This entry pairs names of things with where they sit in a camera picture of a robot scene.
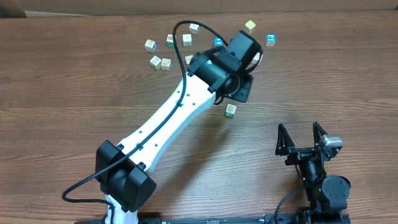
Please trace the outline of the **green letter wooden block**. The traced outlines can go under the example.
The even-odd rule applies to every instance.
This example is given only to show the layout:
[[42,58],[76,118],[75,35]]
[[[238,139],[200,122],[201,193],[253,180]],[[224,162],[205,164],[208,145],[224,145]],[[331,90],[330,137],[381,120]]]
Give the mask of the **green letter wooden block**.
[[236,105],[227,104],[226,109],[224,111],[224,115],[229,118],[234,118],[236,113],[236,108],[237,108]]

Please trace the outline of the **plain wooden block blue H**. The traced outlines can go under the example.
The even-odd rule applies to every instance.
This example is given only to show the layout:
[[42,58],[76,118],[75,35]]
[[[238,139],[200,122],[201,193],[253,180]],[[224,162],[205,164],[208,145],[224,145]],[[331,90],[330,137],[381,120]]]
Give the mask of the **plain wooden block blue H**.
[[251,63],[253,65],[260,65],[261,64],[261,60],[263,58],[263,54],[258,52],[252,59]]

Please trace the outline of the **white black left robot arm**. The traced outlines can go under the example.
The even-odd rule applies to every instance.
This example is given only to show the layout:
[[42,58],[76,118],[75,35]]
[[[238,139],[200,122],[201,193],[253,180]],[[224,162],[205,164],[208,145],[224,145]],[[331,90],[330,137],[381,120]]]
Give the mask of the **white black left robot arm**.
[[104,223],[137,223],[137,211],[153,194],[150,173],[180,133],[216,99],[245,102],[252,82],[248,65],[261,45],[239,31],[227,47],[196,53],[186,77],[167,101],[137,131],[96,151],[96,178],[109,203]]

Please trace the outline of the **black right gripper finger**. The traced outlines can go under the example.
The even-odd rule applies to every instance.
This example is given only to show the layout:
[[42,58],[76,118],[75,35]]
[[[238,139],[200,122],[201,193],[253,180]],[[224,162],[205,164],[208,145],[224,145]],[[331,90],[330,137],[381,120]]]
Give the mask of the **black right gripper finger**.
[[287,156],[295,149],[295,144],[283,124],[278,125],[278,137],[275,147],[277,156]]
[[313,140],[315,144],[318,144],[320,138],[328,133],[319,125],[318,122],[313,123]]

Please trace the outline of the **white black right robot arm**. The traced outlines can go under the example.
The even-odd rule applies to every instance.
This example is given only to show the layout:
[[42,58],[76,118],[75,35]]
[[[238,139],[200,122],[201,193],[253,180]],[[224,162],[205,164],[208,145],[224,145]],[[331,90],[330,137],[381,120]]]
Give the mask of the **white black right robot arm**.
[[[349,224],[347,199],[351,182],[340,175],[328,175],[325,162],[334,158],[343,147],[339,136],[329,135],[317,122],[313,123],[314,146],[297,148],[283,124],[278,126],[275,148],[277,156],[286,156],[285,164],[294,166],[303,186],[286,195],[268,220],[274,223]],[[280,215],[283,203],[291,196],[305,191],[307,207],[300,207],[293,215]]]

